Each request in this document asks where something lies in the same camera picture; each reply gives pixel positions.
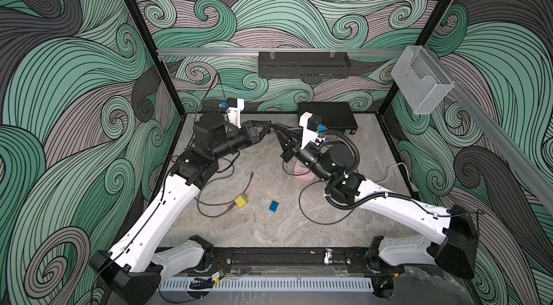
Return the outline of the clear acrylic wall holder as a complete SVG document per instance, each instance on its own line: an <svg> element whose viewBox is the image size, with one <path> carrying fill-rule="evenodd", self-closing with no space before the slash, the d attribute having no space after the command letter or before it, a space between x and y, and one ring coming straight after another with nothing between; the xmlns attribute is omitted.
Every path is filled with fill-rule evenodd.
<svg viewBox="0 0 553 305"><path fill-rule="evenodd" d="M406 47L391 75L416 115L431 114L454 87L437 55L423 46Z"/></svg>

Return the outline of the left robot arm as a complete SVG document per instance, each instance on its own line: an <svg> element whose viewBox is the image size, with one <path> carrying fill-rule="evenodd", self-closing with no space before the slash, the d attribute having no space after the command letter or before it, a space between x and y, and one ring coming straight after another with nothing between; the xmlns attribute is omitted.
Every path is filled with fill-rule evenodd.
<svg viewBox="0 0 553 305"><path fill-rule="evenodd" d="M184 244L157 252L182 210L219 169L219 159L262 141L270 121L240 122L230 114L204 113L194 123L194 140L177 158L162 189L138 221L108 251L89 264L127 304L146 304L162 282L183 270L211 266L213 245L195 235Z"/></svg>

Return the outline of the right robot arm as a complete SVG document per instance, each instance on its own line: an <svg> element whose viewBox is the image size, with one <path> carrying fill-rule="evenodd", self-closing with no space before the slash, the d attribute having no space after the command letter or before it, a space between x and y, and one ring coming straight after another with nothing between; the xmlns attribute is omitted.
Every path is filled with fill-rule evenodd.
<svg viewBox="0 0 553 305"><path fill-rule="evenodd" d="M325 182L325 199L343 211L364 209L393 219L417 232L408 238L377 238L375 259L390 267L435 265L447 273L473 279L479 243L478 213L461 205L444 208L399 194L358 173L361 155L345 134L308 124L291 128L280 123L272 131L285 161L297 158Z"/></svg>

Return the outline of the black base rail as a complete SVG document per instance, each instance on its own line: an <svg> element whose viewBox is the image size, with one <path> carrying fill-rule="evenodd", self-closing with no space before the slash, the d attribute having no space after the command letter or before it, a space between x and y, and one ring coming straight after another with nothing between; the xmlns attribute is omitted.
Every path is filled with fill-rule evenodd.
<svg viewBox="0 0 553 305"><path fill-rule="evenodd" d="M371 274L361 247L216 247L210 253L218 266L237 275L254 269L330 269L344 273Z"/></svg>

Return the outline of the teal small block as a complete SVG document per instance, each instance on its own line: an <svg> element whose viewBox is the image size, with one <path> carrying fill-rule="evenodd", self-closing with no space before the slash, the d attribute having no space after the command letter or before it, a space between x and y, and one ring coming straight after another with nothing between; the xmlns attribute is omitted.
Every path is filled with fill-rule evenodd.
<svg viewBox="0 0 553 305"><path fill-rule="evenodd" d="M269 211L275 213L279 207L279 203L276 201L272 201L272 203L269 206Z"/></svg>

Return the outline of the pink power strip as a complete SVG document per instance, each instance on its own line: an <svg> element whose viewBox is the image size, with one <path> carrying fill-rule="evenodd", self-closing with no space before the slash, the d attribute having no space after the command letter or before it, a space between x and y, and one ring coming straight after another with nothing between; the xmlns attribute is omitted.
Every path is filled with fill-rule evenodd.
<svg viewBox="0 0 553 305"><path fill-rule="evenodd" d="M297 161L294 166L295 178L300 181L313 182L316 180L316 176L300 161Z"/></svg>

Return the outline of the yellow charger cube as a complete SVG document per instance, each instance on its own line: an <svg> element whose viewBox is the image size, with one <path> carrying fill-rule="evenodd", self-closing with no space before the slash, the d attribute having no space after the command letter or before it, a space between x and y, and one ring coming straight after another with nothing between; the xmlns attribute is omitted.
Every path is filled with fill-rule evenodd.
<svg viewBox="0 0 553 305"><path fill-rule="evenodd" d="M234 202L238 208L243 208L249 200L245 194L241 194L234 200Z"/></svg>

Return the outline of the black wall shelf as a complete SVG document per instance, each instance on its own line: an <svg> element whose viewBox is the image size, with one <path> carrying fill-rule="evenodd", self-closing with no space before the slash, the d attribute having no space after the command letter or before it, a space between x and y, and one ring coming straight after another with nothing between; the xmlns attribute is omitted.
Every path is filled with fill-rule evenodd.
<svg viewBox="0 0 553 305"><path fill-rule="evenodd" d="M346 52L270 51L258 57L258 74L265 79L342 79L350 71Z"/></svg>

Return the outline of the black briefcase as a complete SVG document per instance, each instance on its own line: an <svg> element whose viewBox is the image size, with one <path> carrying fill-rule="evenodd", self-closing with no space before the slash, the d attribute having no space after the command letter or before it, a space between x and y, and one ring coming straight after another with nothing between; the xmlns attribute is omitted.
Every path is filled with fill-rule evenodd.
<svg viewBox="0 0 553 305"><path fill-rule="evenodd" d="M298 116L305 112L320 116L322 125L345 134L356 134L358 125L347 102L303 102L298 104Z"/></svg>

